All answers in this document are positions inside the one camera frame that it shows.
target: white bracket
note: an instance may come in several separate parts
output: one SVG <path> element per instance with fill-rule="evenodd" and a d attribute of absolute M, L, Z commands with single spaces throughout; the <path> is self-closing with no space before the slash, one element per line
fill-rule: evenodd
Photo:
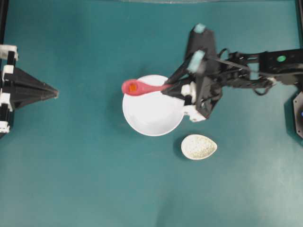
<path fill-rule="evenodd" d="M 14 73 L 14 66 L 13 65 L 5 65 L 2 71 L 2 81 L 4 82 L 4 75 L 5 74 L 13 74 Z"/>
<path fill-rule="evenodd" d="M 15 52 L 15 59 L 18 61 L 19 55 L 17 52 L 17 46 L 13 45 L 0 45 L 0 58 L 7 60 L 9 56 L 9 51 Z"/>
<path fill-rule="evenodd" d="M 9 123 L 0 121 L 0 133 L 9 133 Z"/>

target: small white dish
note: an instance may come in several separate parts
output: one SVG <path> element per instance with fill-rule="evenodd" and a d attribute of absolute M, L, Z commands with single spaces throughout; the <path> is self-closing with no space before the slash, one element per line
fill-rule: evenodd
<path fill-rule="evenodd" d="M 161 86 L 167 77 L 148 75 L 138 80 Z M 160 91 L 142 96 L 123 97 L 122 109 L 126 121 L 137 132 L 146 136 L 162 136 L 174 130 L 183 119 L 184 101 L 163 95 Z"/>
<path fill-rule="evenodd" d="M 210 138 L 202 135 L 186 136 L 181 144 L 181 150 L 185 157 L 192 160 L 201 160 L 211 156 L 218 146 Z"/>

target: black metal frame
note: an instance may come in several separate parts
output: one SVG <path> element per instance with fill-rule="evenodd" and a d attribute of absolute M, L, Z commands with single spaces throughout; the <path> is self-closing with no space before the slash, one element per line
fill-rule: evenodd
<path fill-rule="evenodd" d="M 0 0 L 0 44 L 4 43 L 6 17 L 8 14 L 9 0 Z"/>

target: cable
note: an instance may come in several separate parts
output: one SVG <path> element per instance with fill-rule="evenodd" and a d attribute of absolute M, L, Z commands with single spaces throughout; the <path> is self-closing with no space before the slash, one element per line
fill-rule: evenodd
<path fill-rule="evenodd" d="M 244 70 L 247 70 L 247 71 L 250 71 L 250 72 L 255 72 L 255 73 L 258 73 L 259 75 L 266 76 L 266 77 L 293 76 L 293 75 L 302 75 L 303 74 L 303 72 L 290 72 L 290 73 L 277 73 L 277 74 L 267 73 L 267 72 L 252 70 L 250 67 L 240 65 L 240 64 L 237 64 L 237 63 L 234 63 L 234 62 L 231 62 L 231 61 L 221 60 L 219 58 L 214 58 L 214 57 L 211 57 L 211 56 L 207 56 L 207 58 L 210 59 L 210 60 L 220 62 L 222 64 L 231 65 L 231 66 L 239 68 L 239 69 L 244 69 Z"/>

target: white bowl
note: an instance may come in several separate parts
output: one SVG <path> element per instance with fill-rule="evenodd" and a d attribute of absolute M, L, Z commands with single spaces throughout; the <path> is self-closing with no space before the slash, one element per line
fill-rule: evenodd
<path fill-rule="evenodd" d="M 161 86 L 167 77 L 148 75 L 140 81 Z M 174 130 L 182 121 L 184 101 L 163 95 L 160 91 L 142 96 L 124 95 L 123 114 L 129 125 L 146 136 L 162 136 Z"/>

